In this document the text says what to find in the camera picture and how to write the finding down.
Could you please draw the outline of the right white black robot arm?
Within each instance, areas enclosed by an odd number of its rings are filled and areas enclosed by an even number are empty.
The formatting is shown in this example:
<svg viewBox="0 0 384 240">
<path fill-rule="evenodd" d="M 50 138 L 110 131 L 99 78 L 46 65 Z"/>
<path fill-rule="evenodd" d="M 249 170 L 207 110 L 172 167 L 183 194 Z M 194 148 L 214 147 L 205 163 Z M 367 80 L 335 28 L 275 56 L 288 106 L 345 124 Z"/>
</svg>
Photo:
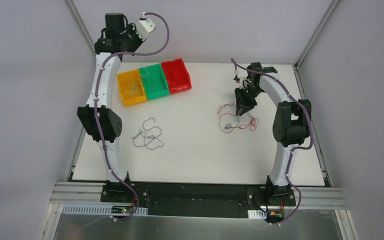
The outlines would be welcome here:
<svg viewBox="0 0 384 240">
<path fill-rule="evenodd" d="M 267 176 L 263 199 L 276 205 L 288 198 L 292 190 L 291 171 L 299 149 L 307 138 L 313 141 L 311 129 L 312 104 L 307 99 L 296 99 L 280 81 L 278 71 L 252 62 L 245 68 L 247 77 L 234 79 L 239 87 L 234 90 L 237 116 L 242 116 L 257 106 L 256 98 L 266 93 L 276 106 L 272 125 L 273 137 L 277 142 L 273 168 Z"/>
</svg>

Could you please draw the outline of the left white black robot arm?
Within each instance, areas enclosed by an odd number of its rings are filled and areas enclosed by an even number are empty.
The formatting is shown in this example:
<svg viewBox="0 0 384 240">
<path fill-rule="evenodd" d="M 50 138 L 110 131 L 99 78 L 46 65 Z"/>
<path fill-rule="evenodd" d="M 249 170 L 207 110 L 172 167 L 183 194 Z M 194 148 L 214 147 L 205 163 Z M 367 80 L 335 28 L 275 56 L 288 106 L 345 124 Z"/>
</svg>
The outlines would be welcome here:
<svg viewBox="0 0 384 240">
<path fill-rule="evenodd" d="M 113 90 L 122 53 L 135 52 L 155 26 L 145 16 L 137 23 L 129 23 L 122 13 L 105 15 L 105 27 L 94 44 L 96 64 L 92 90 L 85 105 L 77 109 L 83 128 L 97 143 L 105 164 L 107 173 L 102 194 L 105 197 L 113 194 L 123 203 L 132 198 L 133 189 L 128 171 L 119 167 L 123 123 L 111 107 Z"/>
</svg>

